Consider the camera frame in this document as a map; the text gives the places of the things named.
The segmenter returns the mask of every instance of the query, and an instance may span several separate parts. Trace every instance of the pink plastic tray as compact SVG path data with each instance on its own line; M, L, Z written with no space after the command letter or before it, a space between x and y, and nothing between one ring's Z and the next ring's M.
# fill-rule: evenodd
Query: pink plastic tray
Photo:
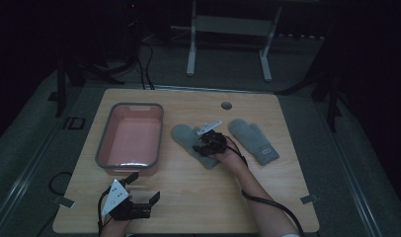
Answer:
M97 164L110 175L157 171L163 108L158 104L116 104L108 119L96 156Z

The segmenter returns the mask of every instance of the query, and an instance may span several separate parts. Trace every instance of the hand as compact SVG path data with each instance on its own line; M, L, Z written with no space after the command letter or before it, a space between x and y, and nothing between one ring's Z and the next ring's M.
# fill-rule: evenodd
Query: hand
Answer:
M131 220L114 220L109 214L107 214L101 237L123 237L130 221Z
M238 147L235 145L235 143L229 137L225 138L227 146L238 151ZM248 169L242 158L239 157L238 154L235 153L230 148L226 148L224 153L215 153L213 155L210 155L210 157L220 161L225 167L227 167L233 173L237 173L238 171Z

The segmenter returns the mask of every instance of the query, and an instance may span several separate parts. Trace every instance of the gray oven mitt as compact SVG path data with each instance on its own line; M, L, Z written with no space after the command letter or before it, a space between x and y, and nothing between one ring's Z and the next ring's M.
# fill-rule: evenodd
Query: gray oven mitt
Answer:
M228 129L261 165L264 166L280 157L256 124L249 125L238 118L228 125Z
M189 154L199 160L207 169L212 169L219 164L219 161L210 157L203 157L193 148L194 145L200 144L200 137L197 134L199 130L198 127L191 129L185 124L177 124L172 128L171 133L173 139L183 146Z

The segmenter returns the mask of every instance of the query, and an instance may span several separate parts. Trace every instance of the dark background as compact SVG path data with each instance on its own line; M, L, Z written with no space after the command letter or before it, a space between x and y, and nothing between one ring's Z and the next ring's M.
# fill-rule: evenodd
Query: dark background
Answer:
M106 58L132 53L132 47L118 48L116 42L126 42L123 22L135 16L164 40L171 25L189 26L191 21L187 0L89 2L0 1L0 135L56 69L66 48L104 64ZM129 4L137 8L129 10ZM263 17L264 5L204 0L200 10ZM326 39L313 66L341 74L340 90L401 198L401 0L283 5L277 33Z

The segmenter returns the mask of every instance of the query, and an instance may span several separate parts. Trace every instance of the metal stand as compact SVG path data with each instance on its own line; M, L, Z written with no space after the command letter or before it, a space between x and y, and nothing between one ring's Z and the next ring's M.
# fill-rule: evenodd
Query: metal stand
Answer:
M214 32L267 37L268 39L265 46L259 50L259 56L262 63L265 81L272 80L268 53L272 40L275 36L275 30L277 28L279 18L281 16L281 7L278 7L275 17L272 21L263 21L197 15L197 0L193 0L192 4L191 48L189 50L188 69L186 71L188 76L193 76L195 74L195 63L197 57L197 32Z

